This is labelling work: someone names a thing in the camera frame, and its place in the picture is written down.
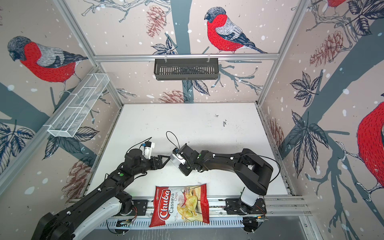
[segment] chip bag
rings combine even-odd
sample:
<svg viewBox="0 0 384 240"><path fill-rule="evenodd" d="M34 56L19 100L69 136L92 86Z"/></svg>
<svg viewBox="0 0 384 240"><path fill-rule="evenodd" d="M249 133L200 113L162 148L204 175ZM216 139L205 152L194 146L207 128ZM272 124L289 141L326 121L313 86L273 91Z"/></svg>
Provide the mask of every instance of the chip bag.
<svg viewBox="0 0 384 240"><path fill-rule="evenodd" d="M149 227L200 221L209 223L207 185L156 187Z"/></svg>

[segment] white wire basket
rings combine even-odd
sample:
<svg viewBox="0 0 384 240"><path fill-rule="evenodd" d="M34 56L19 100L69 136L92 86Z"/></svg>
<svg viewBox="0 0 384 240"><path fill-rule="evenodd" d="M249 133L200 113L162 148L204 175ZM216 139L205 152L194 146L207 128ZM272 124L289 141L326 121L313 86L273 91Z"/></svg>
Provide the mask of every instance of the white wire basket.
<svg viewBox="0 0 384 240"><path fill-rule="evenodd" d="M73 137L109 83L107 74L93 73L49 127L54 137Z"/></svg>

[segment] cassava chips package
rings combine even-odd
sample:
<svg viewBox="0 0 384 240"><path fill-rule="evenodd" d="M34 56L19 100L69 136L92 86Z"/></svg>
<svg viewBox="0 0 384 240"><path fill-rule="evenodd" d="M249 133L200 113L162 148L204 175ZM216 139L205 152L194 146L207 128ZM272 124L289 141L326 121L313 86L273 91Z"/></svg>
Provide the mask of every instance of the cassava chips package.
<svg viewBox="0 0 384 240"><path fill-rule="evenodd" d="M209 223L207 185L156 187L149 227L200 221Z"/></svg>

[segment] gray floor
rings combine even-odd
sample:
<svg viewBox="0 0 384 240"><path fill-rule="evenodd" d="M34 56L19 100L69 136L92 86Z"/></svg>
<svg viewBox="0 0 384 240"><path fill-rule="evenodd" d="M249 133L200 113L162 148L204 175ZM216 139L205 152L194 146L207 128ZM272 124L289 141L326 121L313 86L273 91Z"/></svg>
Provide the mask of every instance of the gray floor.
<svg viewBox="0 0 384 240"><path fill-rule="evenodd" d="M306 240L299 217L269 217L255 234L242 228L190 228L159 230L131 230L123 235L108 230L93 230L84 240L256 240L295 239Z"/></svg>

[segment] robotic arm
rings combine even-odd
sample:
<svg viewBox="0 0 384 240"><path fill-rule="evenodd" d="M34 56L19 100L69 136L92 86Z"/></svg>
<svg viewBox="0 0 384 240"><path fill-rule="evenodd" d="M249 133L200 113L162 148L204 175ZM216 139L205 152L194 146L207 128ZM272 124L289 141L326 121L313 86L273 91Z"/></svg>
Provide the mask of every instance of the robotic arm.
<svg viewBox="0 0 384 240"><path fill-rule="evenodd" d="M144 155L140 149L132 149L121 163L95 190L67 209L53 215L47 213L38 222L32 240L81 240L103 221L118 213L127 215L132 211L132 196L124 189L137 174L163 168L171 156L150 157L154 143L144 143ZM173 150L180 163L179 169L189 175L193 169L212 169L235 172L246 185L241 197L229 200L228 214L255 214L256 200L265 195L273 168L249 149L235 154L215 154L209 151L192 150L187 144Z"/></svg>

